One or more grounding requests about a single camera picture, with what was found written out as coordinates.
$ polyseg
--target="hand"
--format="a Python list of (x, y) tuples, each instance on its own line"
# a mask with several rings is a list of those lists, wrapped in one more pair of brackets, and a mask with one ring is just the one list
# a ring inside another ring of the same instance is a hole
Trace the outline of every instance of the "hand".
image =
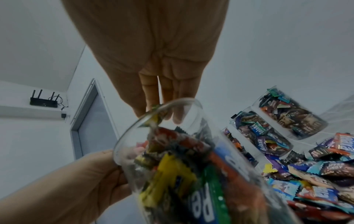
[[(62, 0), (120, 97), (146, 106), (195, 97), (228, 0)], [(174, 121), (181, 120), (174, 116)]]
[(89, 224), (131, 194), (112, 150), (84, 156), (0, 201), (0, 223)]

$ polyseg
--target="door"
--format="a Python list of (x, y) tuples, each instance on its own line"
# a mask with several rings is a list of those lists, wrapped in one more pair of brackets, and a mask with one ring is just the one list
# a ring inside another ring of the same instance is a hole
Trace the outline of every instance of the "door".
[[(100, 94), (96, 94), (77, 130), (83, 156), (106, 149), (113, 149), (117, 137)], [(133, 198), (112, 205), (96, 220), (97, 224), (140, 224), (145, 223)]]

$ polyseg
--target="white ceiling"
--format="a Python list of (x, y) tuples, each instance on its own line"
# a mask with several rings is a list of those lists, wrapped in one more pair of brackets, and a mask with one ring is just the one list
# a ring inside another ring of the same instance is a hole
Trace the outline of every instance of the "white ceiling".
[(0, 80), (66, 92), (85, 43), (60, 0), (0, 0)]

